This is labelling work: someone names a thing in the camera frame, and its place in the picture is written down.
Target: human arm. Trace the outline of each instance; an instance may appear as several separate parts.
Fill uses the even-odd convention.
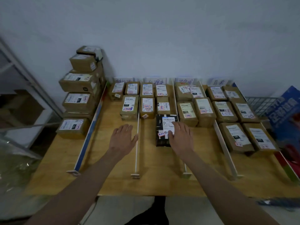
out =
[[[173,124],[174,136],[171,131],[168,132],[172,149],[193,172],[225,225],[279,225],[253,200],[243,195],[199,158],[193,151],[193,134],[186,124],[181,122]]]
[[[137,142],[138,135],[131,139],[132,128],[132,125],[126,124],[115,129],[109,149],[103,157],[53,197],[26,224],[78,224],[94,202],[111,170]]]

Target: wall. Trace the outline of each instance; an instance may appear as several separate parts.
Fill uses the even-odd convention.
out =
[[[81,45],[113,76],[233,78],[246,96],[300,86],[300,0],[1,0],[0,36],[57,104]]]

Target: person's left hand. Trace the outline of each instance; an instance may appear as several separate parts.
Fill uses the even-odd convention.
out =
[[[139,136],[136,134],[131,139],[132,125],[121,125],[115,129],[110,138],[110,145],[107,152],[111,152],[121,160],[125,155],[129,154],[135,146]]]

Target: person's right arm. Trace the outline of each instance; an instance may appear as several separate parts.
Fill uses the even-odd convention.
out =
[[[174,136],[171,131],[168,132],[172,149],[193,172],[225,225],[279,225],[253,200],[243,195],[199,158],[193,151],[192,132],[186,124],[181,122],[173,124]]]

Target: wooden table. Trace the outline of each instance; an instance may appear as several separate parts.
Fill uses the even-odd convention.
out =
[[[103,108],[88,146],[81,172],[95,163],[107,150],[114,128],[125,123],[119,115],[121,102],[104,99]],[[225,178],[230,170],[213,128],[193,128],[197,154]],[[171,148],[155,146],[155,119],[141,120],[139,133],[139,171],[141,178],[132,179],[135,168],[135,148],[112,170],[99,194],[101,195],[186,195],[205,196],[194,176],[181,178],[182,161]],[[83,140],[66,140],[56,136],[27,187],[27,194],[55,195],[75,178],[66,173],[73,170]],[[249,197],[300,197],[300,187],[292,183],[275,156],[248,158],[232,154],[239,174],[244,175],[232,185]]]

